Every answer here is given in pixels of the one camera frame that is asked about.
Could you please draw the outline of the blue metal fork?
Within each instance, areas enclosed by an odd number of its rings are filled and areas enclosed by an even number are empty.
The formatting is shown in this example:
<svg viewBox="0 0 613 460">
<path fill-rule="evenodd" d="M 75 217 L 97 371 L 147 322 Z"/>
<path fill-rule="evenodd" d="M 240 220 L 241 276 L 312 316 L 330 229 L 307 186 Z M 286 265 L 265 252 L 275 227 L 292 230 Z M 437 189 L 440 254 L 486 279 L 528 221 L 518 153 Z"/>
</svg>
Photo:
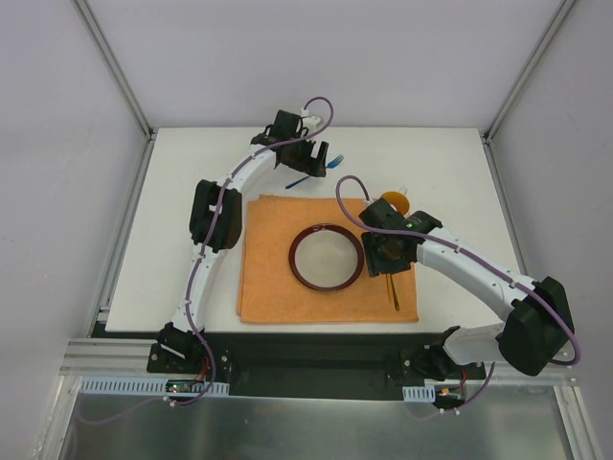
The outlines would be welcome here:
<svg viewBox="0 0 613 460">
<path fill-rule="evenodd" d="M 329 169 L 334 169 L 334 168 L 338 167 L 343 162 L 343 160 L 344 160 L 344 155 L 343 154 L 337 155 L 335 158 L 333 158 L 332 160 L 330 160 L 328 162 L 328 164 L 326 165 L 326 169 L 329 170 Z M 302 177 L 299 180 L 296 180 L 296 181 L 294 181 L 294 182 L 292 182 L 290 184 L 287 184 L 284 188 L 286 190 L 289 190 L 289 189 L 291 189 L 291 188 L 293 188 L 293 187 L 295 187 L 295 186 L 305 182 L 306 180 L 308 180 L 308 176 Z"/>
</svg>

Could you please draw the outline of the gold spoon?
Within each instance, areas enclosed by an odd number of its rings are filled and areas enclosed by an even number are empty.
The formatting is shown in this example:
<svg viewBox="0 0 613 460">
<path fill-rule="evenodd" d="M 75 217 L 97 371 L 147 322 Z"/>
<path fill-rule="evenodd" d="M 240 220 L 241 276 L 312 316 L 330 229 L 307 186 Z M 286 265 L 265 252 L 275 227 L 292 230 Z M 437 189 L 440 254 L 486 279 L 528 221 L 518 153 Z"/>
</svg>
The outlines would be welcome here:
<svg viewBox="0 0 613 460">
<path fill-rule="evenodd" d="M 386 279 L 386 287 L 388 291 L 389 301 L 394 303 L 395 302 L 395 287 L 394 287 L 392 275 L 386 274 L 385 279 Z"/>
<path fill-rule="evenodd" d="M 393 275 L 392 274 L 387 274 L 386 275 L 386 281 L 387 281 L 387 286 L 388 286 L 388 290 L 389 290 L 389 297 L 391 302 L 394 305 L 394 308 L 396 311 L 400 311 L 400 303 L 397 297 L 397 290 L 395 287 L 395 283 L 394 283 L 394 279 L 393 279 Z"/>
</svg>

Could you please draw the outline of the white floral mug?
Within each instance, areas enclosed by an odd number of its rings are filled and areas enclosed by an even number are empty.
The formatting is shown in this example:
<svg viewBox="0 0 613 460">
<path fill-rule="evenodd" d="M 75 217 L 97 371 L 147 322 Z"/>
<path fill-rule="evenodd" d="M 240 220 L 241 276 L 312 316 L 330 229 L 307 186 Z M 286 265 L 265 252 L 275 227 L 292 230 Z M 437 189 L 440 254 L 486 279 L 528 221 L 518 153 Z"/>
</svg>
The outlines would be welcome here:
<svg viewBox="0 0 613 460">
<path fill-rule="evenodd" d="M 395 211 L 406 217 L 410 214 L 411 209 L 407 193 L 407 188 L 402 186 L 397 190 L 384 192 L 380 197 L 387 201 Z"/>
</svg>

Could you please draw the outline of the red rimmed plate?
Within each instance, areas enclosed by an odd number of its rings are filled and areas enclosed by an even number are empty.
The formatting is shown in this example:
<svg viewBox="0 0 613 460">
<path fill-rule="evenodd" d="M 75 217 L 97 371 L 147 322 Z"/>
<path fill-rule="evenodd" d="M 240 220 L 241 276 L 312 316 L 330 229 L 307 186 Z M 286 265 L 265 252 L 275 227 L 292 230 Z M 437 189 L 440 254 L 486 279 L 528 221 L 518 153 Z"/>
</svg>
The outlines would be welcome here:
<svg viewBox="0 0 613 460">
<path fill-rule="evenodd" d="M 302 230 L 288 250 L 293 276 L 306 288 L 335 292 L 360 277 L 365 255 L 358 238 L 347 228 L 319 223 Z"/>
</svg>

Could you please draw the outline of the orange cloth placemat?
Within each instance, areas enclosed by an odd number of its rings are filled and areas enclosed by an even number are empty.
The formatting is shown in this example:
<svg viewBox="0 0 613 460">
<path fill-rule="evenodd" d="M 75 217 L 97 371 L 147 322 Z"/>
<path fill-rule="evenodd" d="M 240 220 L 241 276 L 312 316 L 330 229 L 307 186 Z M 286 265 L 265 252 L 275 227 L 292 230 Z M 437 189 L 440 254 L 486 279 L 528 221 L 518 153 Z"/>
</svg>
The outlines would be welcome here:
<svg viewBox="0 0 613 460">
<path fill-rule="evenodd" d="M 364 269 L 354 283 L 335 292 L 304 286 L 291 272 L 290 245 L 312 225 L 335 224 L 359 237 L 333 198 L 263 195 L 247 204 L 240 320 L 251 324 L 404 323 L 417 322 L 415 271 L 393 276 L 399 307 L 385 278 Z"/>
</svg>

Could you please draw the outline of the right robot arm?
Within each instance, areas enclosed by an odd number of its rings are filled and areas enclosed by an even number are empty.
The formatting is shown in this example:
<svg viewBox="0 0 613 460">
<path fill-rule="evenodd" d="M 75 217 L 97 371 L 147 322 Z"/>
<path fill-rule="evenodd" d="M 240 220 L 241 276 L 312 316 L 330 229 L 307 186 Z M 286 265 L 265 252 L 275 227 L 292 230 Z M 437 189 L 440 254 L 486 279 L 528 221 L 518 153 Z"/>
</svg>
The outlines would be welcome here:
<svg viewBox="0 0 613 460">
<path fill-rule="evenodd" d="M 370 276 L 398 274 L 415 264 L 429 267 L 464 288 L 498 317 L 477 328 L 453 326 L 411 359 L 413 369 L 433 380 L 456 376 L 480 361 L 506 361 L 535 377 L 570 340 L 572 315 L 563 285 L 536 281 L 477 255 L 443 224 L 423 211 L 405 217 L 385 199 L 359 215 Z"/>
</svg>

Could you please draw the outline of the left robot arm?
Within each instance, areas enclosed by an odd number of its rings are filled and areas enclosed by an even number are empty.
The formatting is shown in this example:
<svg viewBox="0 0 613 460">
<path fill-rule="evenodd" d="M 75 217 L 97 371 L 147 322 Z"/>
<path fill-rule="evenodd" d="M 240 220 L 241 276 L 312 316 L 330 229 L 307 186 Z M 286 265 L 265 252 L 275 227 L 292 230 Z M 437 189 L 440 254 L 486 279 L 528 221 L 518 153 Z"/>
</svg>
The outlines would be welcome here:
<svg viewBox="0 0 613 460">
<path fill-rule="evenodd" d="M 252 138 L 247 156 L 216 181 L 196 185 L 189 221 L 193 243 L 190 274 L 170 320 L 151 346 L 147 371 L 188 374 L 210 367 L 215 360 L 199 340 L 204 312 L 221 265 L 243 228 L 244 196 L 280 165 L 311 177 L 326 175 L 329 144 L 314 137 L 329 126 L 308 109 L 279 110 L 272 124 Z"/>
</svg>

